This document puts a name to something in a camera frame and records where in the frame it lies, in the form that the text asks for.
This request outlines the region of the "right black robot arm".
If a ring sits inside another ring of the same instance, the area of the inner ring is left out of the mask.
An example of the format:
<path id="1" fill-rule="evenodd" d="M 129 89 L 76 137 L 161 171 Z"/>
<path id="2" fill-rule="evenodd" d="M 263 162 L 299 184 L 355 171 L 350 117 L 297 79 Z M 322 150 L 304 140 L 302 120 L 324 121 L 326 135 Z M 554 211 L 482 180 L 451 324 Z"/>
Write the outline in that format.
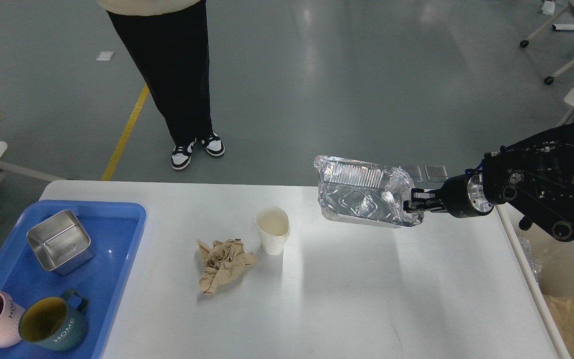
<path id="1" fill-rule="evenodd" d="M 560 157 L 574 145 L 561 141 L 486 153 L 480 165 L 448 178 L 438 189 L 413 188 L 403 203 L 407 213 L 430 211 L 456 218 L 485 216 L 508 203 L 560 242 L 574 241 L 574 184 L 562 175 Z"/>

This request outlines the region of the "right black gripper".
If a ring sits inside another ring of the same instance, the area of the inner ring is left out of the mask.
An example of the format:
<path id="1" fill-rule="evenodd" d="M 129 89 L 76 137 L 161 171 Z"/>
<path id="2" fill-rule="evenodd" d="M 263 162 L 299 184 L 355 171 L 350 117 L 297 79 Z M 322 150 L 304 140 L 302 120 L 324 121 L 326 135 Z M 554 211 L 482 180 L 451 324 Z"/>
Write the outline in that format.
<path id="1" fill-rule="evenodd" d="M 449 213 L 456 218 L 470 218 L 488 215 L 494 209 L 494 205 L 485 197 L 481 174 L 449 178 L 439 191 L 413 188 L 410 199 L 403 203 L 406 213 L 429 211 Z"/>

